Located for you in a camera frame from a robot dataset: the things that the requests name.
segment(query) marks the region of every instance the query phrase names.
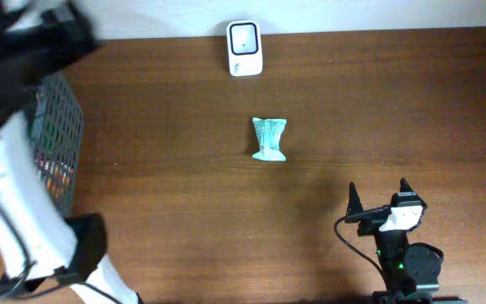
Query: gray basket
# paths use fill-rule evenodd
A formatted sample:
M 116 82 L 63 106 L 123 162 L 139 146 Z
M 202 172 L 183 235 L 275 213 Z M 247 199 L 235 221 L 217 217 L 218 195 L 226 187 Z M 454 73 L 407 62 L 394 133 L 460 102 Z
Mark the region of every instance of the gray basket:
M 69 216 L 84 131 L 82 109 L 59 73 L 46 78 L 32 99 L 32 107 L 26 112 L 39 178 L 57 211 Z

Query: wood grain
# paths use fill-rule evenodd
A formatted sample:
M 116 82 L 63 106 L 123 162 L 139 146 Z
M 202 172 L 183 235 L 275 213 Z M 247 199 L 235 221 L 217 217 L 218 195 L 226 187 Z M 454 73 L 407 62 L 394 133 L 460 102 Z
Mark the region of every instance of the wood grain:
M 86 121 L 74 213 L 105 216 L 124 280 L 147 303 L 369 295 L 380 276 L 333 224 L 349 182 L 371 208 L 405 176 L 429 204 L 410 241 L 445 252 L 439 294 L 485 303 L 486 28 L 262 44 L 250 78 L 223 37 L 110 41 L 66 72 Z M 286 163 L 251 158 L 252 117 L 288 119 Z

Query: black cable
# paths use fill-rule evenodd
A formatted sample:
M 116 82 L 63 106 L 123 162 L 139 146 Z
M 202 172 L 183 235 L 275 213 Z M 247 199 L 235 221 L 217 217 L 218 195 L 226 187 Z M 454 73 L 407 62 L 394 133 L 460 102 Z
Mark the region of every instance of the black cable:
M 444 263 L 444 252 L 441 251 L 440 249 L 438 249 L 438 248 L 436 248 L 432 245 L 421 243 L 421 242 L 414 243 L 411 246 L 427 247 L 428 249 L 430 249 L 430 251 L 434 252 L 438 256 L 438 259 L 440 260 L 440 264 Z
M 371 258 L 367 257 L 364 253 L 362 253 L 361 251 L 359 251 L 356 247 L 352 246 L 352 244 L 350 244 L 348 241 L 346 241 L 340 233 L 338 233 L 338 224 L 340 224 L 342 221 L 344 221 L 346 219 L 346 216 L 343 216 L 342 218 L 338 219 L 336 222 L 335 222 L 335 226 L 334 226 L 334 230 L 335 230 L 335 234 L 337 235 L 337 237 L 341 240 L 341 242 L 344 243 L 344 245 L 348 246 L 348 248 L 352 249 L 355 253 L 357 253 L 358 255 L 360 255 L 360 257 L 364 258 L 365 260 L 367 260 L 369 263 L 371 263 L 375 268 L 376 270 L 378 270 L 378 272 L 380 273 L 380 276 L 381 278 L 384 280 L 384 284 L 386 284 L 386 288 L 389 290 L 389 286 L 387 285 L 387 280 L 386 280 L 386 275 L 384 274 L 384 271 L 380 268 L 380 265 L 378 265 L 375 261 L 373 261 Z
M 1 208 L 1 206 L 0 206 L 0 216 L 3 219 L 3 222 L 5 222 L 5 225 L 7 225 L 7 227 L 13 233 L 13 236 L 16 239 L 16 242 L 18 243 L 20 250 L 22 251 L 22 255 L 24 256 L 24 270 L 19 275 L 18 279 L 16 280 L 16 283 L 14 283 L 12 288 L 10 288 L 9 290 L 3 293 L 0 293 L 0 301 L 2 301 L 8 298 L 12 298 L 16 295 L 19 288 L 22 287 L 24 282 L 27 280 L 27 277 L 30 275 L 30 271 L 33 268 L 33 265 L 35 265 L 35 263 L 31 262 L 30 254 L 27 250 L 27 247 L 25 246 L 24 240 L 22 240 L 22 237 L 16 231 L 13 223 L 10 221 L 9 217 L 7 216 L 3 208 Z
M 104 296 L 105 298 L 107 298 L 108 300 L 111 300 L 113 301 L 114 303 L 116 304 L 122 304 L 121 302 L 119 302 L 115 297 L 113 296 L 110 296 L 109 294 L 105 293 L 104 291 L 98 289 L 97 287 L 91 285 L 90 283 L 81 283 L 81 285 L 84 285 L 88 288 L 90 288 L 91 290 L 93 291 L 96 291 L 97 293 L 99 293 L 100 295 Z
M 63 288 L 67 288 L 69 286 L 70 285 L 57 285 L 57 286 L 54 286 L 54 287 L 49 288 L 47 290 L 37 292 L 37 293 L 35 293 L 34 295 L 31 295 L 31 296 L 16 296 L 12 300 L 13 301 L 29 301 L 29 300 L 40 298 L 42 296 L 50 295 L 51 293 L 62 290 Z

